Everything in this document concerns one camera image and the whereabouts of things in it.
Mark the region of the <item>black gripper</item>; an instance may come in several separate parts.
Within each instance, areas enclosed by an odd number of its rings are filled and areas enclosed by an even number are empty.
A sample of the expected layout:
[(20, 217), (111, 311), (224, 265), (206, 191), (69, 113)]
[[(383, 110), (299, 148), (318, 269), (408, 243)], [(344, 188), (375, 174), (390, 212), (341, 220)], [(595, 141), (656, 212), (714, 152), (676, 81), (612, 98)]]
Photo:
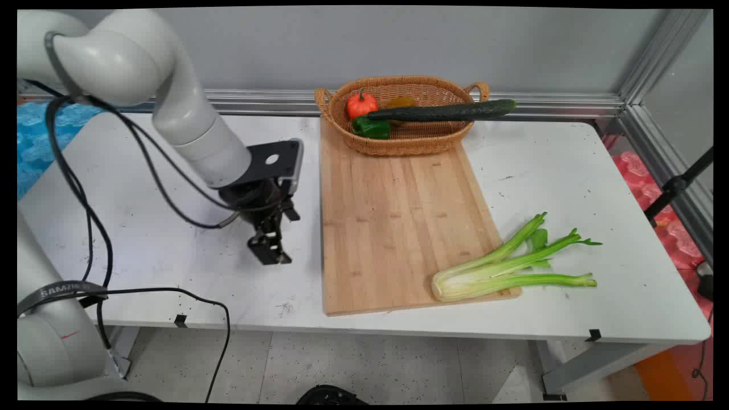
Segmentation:
[(268, 178), (219, 190), (221, 200), (255, 227), (247, 245), (263, 265), (292, 262), (283, 249), (281, 219), (286, 216), (293, 222), (300, 220), (293, 203), (296, 188), (297, 183), (291, 179)]

